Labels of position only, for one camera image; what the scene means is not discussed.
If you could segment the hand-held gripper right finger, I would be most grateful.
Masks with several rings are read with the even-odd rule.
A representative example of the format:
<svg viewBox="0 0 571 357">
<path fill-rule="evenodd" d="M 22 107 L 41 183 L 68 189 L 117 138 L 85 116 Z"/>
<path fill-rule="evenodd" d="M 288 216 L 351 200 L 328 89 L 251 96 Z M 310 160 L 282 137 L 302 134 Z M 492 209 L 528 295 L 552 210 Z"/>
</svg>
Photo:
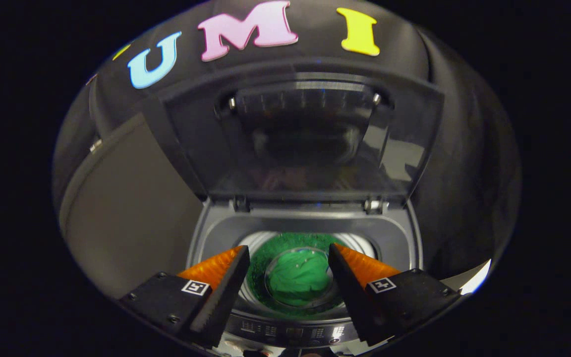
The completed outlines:
<svg viewBox="0 0 571 357">
<path fill-rule="evenodd" d="M 369 346 L 417 332 L 461 299 L 421 269 L 400 271 L 338 243 L 329 246 L 329 267 L 358 338 Z"/>
</svg>

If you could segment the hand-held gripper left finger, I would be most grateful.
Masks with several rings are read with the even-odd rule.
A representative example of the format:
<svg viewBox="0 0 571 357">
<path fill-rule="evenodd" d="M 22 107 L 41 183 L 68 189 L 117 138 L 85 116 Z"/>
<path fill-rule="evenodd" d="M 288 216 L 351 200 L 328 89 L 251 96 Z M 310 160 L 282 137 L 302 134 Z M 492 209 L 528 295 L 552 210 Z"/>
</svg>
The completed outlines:
<svg viewBox="0 0 571 357">
<path fill-rule="evenodd" d="M 122 296 L 119 305 L 174 341 L 215 348 L 250 262 L 248 246 L 236 246 L 181 273 L 154 274 Z"/>
</svg>

